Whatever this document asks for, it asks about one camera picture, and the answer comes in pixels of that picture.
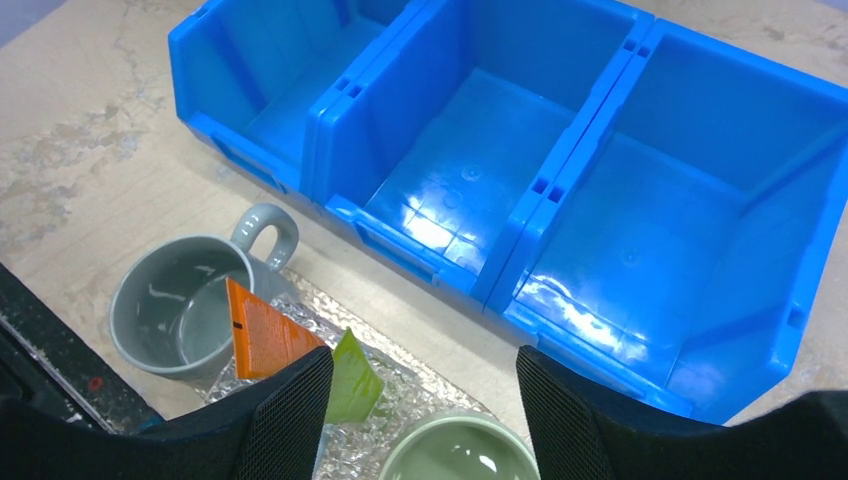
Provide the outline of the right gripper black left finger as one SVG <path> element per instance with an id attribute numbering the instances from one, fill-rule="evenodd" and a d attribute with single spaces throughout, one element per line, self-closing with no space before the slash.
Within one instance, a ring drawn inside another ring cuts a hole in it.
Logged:
<path id="1" fill-rule="evenodd" d="M 316 347 L 199 410 L 119 435 L 1 402 L 4 479 L 310 479 L 333 358 Z"/>

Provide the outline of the blue plastic divided bin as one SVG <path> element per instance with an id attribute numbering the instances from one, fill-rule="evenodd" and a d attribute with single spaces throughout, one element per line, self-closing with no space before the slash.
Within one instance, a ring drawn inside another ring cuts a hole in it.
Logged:
<path id="1" fill-rule="evenodd" d="M 578 373 L 721 424 L 786 378 L 844 87 L 617 1 L 209 1 L 179 119 Z"/>

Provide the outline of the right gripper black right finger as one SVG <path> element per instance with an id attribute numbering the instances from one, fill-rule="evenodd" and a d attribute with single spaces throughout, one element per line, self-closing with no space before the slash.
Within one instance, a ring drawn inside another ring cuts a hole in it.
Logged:
<path id="1" fill-rule="evenodd" d="M 516 371 L 543 479 L 844 479 L 847 394 L 811 391 L 731 427 L 646 405 L 535 347 Z"/>

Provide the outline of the clear textured oval tray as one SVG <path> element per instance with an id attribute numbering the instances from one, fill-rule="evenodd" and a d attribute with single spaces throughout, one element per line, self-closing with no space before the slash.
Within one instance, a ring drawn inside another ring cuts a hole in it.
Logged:
<path id="1" fill-rule="evenodd" d="M 315 478 L 381 479 L 381 467 L 394 441 L 429 414 L 471 410 L 493 416 L 479 401 L 324 295 L 309 293 L 304 302 L 281 296 L 267 303 L 313 332 L 332 354 L 350 328 L 384 381 L 383 392 L 365 422 L 332 425 L 324 420 Z M 209 388 L 205 400 L 217 402 L 265 379 L 238 379 L 233 358 Z"/>

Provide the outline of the light green mug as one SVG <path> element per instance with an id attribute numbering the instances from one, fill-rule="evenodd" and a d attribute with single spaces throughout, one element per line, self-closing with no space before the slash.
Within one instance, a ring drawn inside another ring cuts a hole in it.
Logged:
<path id="1" fill-rule="evenodd" d="M 429 414 L 407 427 L 381 479 L 538 479 L 524 440 L 495 417 L 471 410 Z"/>

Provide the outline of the grey mug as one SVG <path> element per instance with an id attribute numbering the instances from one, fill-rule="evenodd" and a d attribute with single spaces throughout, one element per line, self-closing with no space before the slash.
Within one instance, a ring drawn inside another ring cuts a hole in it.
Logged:
<path id="1" fill-rule="evenodd" d="M 142 371 L 208 388 L 233 357 L 227 280 L 266 302 L 294 295 L 282 271 L 298 243 L 294 219 L 261 203 L 228 238 L 183 236 L 151 250 L 126 273 L 112 301 L 117 351 Z"/>

